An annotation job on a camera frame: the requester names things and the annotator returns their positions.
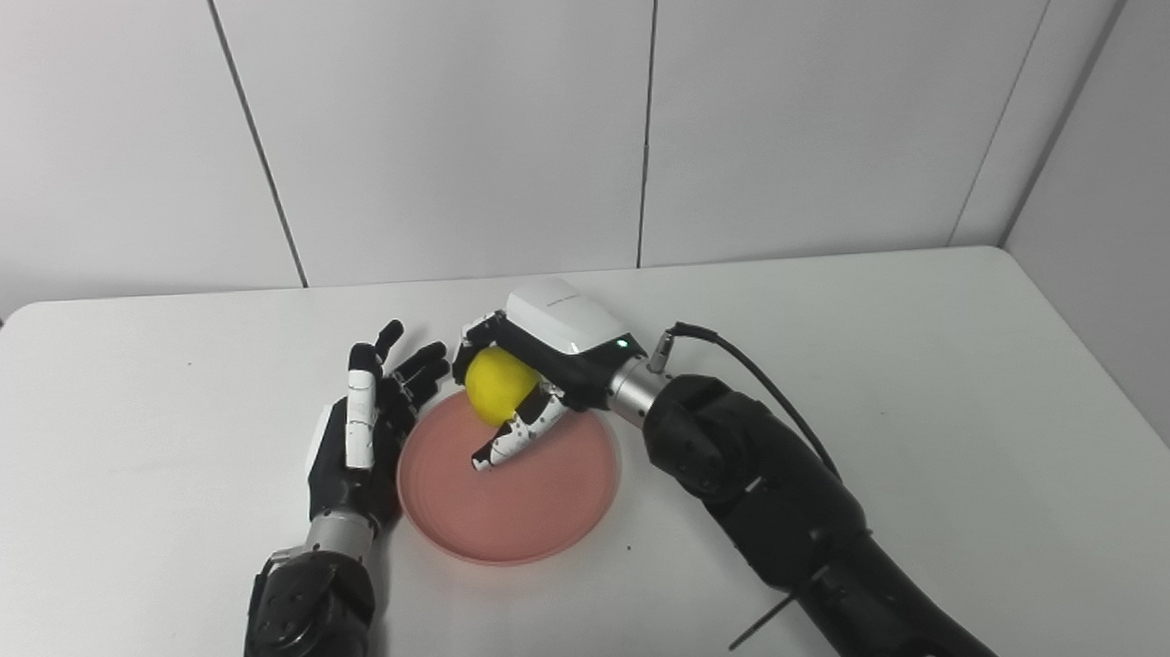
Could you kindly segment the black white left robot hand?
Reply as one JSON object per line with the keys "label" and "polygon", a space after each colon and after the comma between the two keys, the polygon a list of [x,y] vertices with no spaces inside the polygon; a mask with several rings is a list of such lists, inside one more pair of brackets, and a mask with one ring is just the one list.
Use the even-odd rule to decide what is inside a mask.
{"label": "black white left robot hand", "polygon": [[376,530],[388,530],[398,519],[395,472],[402,448],[450,371],[440,341],[388,368],[388,354],[402,334],[405,325],[393,320],[374,343],[350,347],[347,390],[321,420],[307,473],[311,520],[347,511]]}

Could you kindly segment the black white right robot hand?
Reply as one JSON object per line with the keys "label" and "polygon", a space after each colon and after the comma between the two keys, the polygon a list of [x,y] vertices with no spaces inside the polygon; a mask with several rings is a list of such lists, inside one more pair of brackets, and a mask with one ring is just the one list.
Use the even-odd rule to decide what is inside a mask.
{"label": "black white right robot hand", "polygon": [[495,348],[532,368],[537,381],[515,412],[503,415],[490,442],[472,454],[479,471],[526,450],[567,412],[610,409],[625,376],[648,357],[621,321],[566,281],[526,282],[505,302],[463,331],[454,380],[464,383],[480,353]]}

